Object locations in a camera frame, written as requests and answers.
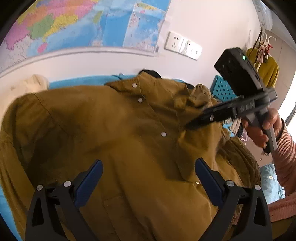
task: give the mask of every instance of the window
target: window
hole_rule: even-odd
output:
[[[285,120],[289,116],[289,114],[293,111],[295,104],[296,104],[296,73],[292,80],[290,89],[285,97],[285,100],[279,109],[279,114],[281,118]],[[288,125],[288,131],[293,137],[293,140],[296,140],[296,115],[290,121]]]

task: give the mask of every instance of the world map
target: world map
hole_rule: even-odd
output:
[[[170,0],[37,0],[0,45],[0,72],[65,48],[154,52]]]

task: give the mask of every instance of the blue gripper pad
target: blue gripper pad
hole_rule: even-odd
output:
[[[213,171],[209,168],[207,163],[202,159],[198,158],[195,161],[195,173],[202,183],[205,192],[207,193],[211,203],[214,206],[222,208],[224,204],[224,187],[225,182],[219,172]]]
[[[74,186],[76,180],[79,182],[74,199],[74,204],[77,208],[85,206],[102,174],[103,163],[102,161],[97,160],[88,171],[82,172],[81,175],[78,175],[74,180]]]

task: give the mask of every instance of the screw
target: screw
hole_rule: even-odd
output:
[[[261,190],[261,187],[260,187],[259,185],[255,185],[255,189],[256,189],[257,191],[260,191],[260,190]]]
[[[226,184],[227,184],[227,186],[229,186],[229,187],[233,187],[233,186],[234,186],[234,182],[231,181],[231,180],[228,180],[228,181],[226,182]]]
[[[43,189],[43,186],[42,185],[38,185],[37,186],[37,191],[41,191]]]
[[[64,187],[70,187],[71,184],[72,184],[72,182],[70,182],[70,181],[65,181],[65,182],[64,182]]]

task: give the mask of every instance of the electrical outlet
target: electrical outlet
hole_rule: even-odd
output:
[[[191,40],[184,39],[181,46],[180,54],[185,55],[189,58],[198,60],[202,53],[202,47]]]
[[[183,43],[184,37],[179,34],[169,32],[165,49],[179,53]]]

